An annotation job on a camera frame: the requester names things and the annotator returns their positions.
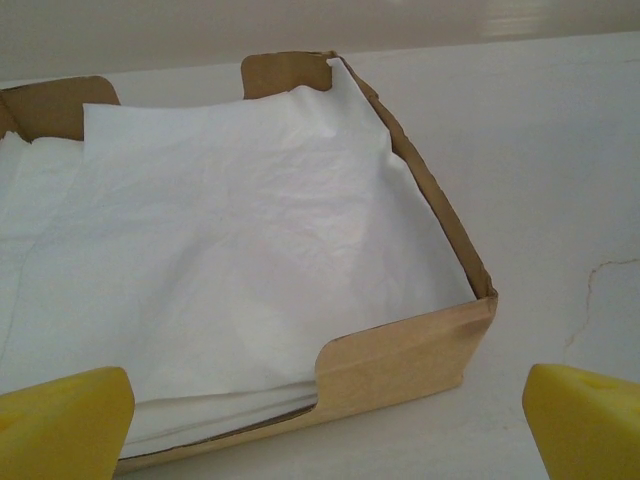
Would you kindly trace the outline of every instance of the white table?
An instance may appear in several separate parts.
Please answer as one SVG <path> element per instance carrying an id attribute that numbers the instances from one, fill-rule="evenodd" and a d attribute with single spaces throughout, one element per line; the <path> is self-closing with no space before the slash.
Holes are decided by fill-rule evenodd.
<path id="1" fill-rule="evenodd" d="M 348 58 L 422 152 L 500 292 L 464 385 L 123 480 L 543 479 L 520 406 L 531 365 L 640 381 L 640 35 Z M 238 75 L 110 78 L 123 103 L 159 106 L 237 98 Z"/>

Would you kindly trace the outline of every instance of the crack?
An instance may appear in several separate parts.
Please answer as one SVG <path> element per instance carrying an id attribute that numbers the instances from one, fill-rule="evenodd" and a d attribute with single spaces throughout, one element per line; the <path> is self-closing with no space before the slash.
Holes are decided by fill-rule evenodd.
<path id="1" fill-rule="evenodd" d="M 591 273 L 589 274 L 589 279 L 587 280 L 587 298 L 585 302 L 586 318 L 584 323 L 580 325 L 580 327 L 578 327 L 578 329 L 575 332 L 573 332 L 573 334 L 569 338 L 565 340 L 564 348 L 562 350 L 562 363 L 567 363 L 567 353 L 569 348 L 576 341 L 576 338 L 578 338 L 578 336 L 582 334 L 591 323 L 591 295 L 593 293 L 593 282 L 598 272 L 600 272 L 600 270 L 602 270 L 604 267 L 608 267 L 610 265 L 629 265 L 631 263 L 638 263 L 638 262 L 640 262 L 640 258 L 632 258 L 630 260 L 610 260 L 607 262 L 602 262 L 596 268 L 591 270 Z"/>

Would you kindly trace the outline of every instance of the yellow object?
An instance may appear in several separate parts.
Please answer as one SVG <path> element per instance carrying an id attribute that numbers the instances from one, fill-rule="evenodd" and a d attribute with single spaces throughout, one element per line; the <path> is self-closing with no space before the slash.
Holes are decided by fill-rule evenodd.
<path id="1" fill-rule="evenodd" d="M 551 480 L 640 479 L 640 384 L 536 365 L 522 404 Z"/>
<path id="2" fill-rule="evenodd" d="M 111 479 L 133 408 L 112 367 L 0 396 L 0 479 Z"/>

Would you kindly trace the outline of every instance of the paper sheet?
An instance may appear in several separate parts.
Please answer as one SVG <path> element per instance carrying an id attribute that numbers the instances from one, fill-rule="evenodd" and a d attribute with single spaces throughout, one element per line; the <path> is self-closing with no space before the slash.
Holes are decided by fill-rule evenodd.
<path id="1" fill-rule="evenodd" d="M 138 402 L 259 392 L 313 381 L 333 338 L 474 300 L 332 66 L 324 93 L 88 106 L 84 163 L 23 265 L 0 388 L 121 365 Z"/>

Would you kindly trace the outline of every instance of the open cardboard box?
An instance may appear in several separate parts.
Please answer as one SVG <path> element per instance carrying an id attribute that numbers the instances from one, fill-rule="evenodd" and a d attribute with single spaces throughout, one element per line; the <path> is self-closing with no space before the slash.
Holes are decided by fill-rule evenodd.
<path id="1" fill-rule="evenodd" d="M 329 90 L 332 76 L 326 60 L 334 57 L 333 52 L 248 57 L 242 63 L 245 98 L 262 98 L 300 85 Z M 347 68 L 389 128 L 394 152 L 409 165 L 451 242 L 477 300 L 332 340 L 316 360 L 318 402 L 315 406 L 195 444 L 123 459 L 118 464 L 118 473 L 406 402 L 462 382 L 464 368 L 493 320 L 498 295 L 424 160 L 398 121 L 380 103 L 376 92 L 348 64 Z M 111 84 L 101 77 L 56 80 L 1 91 L 0 138 L 11 130 L 29 141 L 45 136 L 81 140 L 83 103 L 119 102 Z"/>

